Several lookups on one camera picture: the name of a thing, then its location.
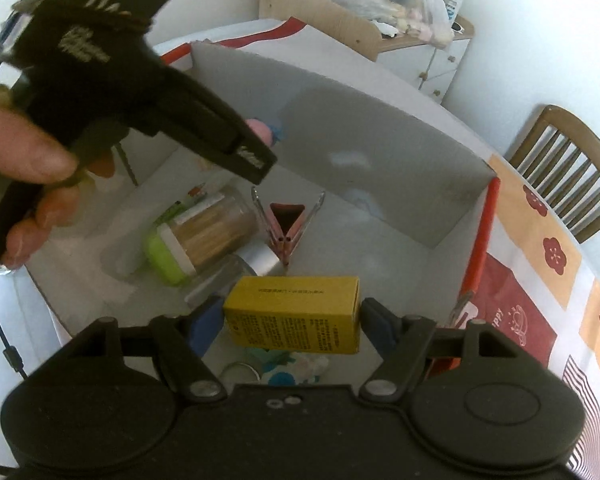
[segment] cabinet door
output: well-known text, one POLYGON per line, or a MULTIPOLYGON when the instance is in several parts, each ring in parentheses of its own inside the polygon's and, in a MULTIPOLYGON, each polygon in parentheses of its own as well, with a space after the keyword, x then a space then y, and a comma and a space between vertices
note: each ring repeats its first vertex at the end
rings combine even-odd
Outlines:
POLYGON ((471 40, 452 41, 446 50, 436 50, 431 66, 429 67, 429 79, 453 72, 453 70, 458 68, 460 60, 464 56, 464 51, 466 51, 469 45, 469 41, 471 40))
POLYGON ((440 104, 455 75, 456 71, 454 70, 453 72, 448 72, 446 74, 439 75, 438 77, 427 79, 424 83, 422 83, 420 91, 440 104))
POLYGON ((377 62, 411 86, 420 88, 420 74, 429 69, 435 50, 431 45, 408 46, 381 52, 377 62))

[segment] pink binder clip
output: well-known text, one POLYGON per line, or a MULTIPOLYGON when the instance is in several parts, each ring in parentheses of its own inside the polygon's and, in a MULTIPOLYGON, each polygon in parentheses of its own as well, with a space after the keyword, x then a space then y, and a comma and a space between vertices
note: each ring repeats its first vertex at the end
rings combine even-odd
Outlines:
POLYGON ((255 187, 251 188, 253 204, 269 235, 269 246, 286 266, 300 238, 322 207, 325 195, 324 191, 320 193, 318 202, 309 214, 305 214, 306 207, 303 204, 271 203, 265 211, 255 187))

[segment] human hand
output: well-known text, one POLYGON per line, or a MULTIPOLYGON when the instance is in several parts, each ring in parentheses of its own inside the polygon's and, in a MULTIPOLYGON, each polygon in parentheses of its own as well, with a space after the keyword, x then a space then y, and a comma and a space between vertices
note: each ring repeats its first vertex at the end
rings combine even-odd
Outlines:
MULTIPOLYGON (((0 108, 0 174, 34 184, 54 184, 72 176, 77 166, 76 157, 53 137, 26 118, 0 108)), ((113 156, 107 153, 88 169, 99 176, 112 176, 113 156)), ((9 231, 3 264, 10 269, 24 265, 53 227, 70 222, 79 195, 77 186, 46 192, 35 213, 9 231)))

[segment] yellow box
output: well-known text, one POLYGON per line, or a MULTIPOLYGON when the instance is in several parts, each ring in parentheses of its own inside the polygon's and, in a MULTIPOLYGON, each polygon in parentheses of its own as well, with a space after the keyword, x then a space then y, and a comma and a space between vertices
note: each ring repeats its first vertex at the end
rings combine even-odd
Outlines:
POLYGON ((352 276, 247 276, 224 302, 224 314, 241 346, 355 354, 358 289, 352 276))

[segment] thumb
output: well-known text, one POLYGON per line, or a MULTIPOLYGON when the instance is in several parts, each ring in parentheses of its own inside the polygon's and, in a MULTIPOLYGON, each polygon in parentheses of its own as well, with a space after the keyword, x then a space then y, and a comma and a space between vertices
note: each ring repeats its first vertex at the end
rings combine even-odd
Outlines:
POLYGON ((77 159, 25 118, 0 108, 0 173, 34 184, 69 178, 77 159))

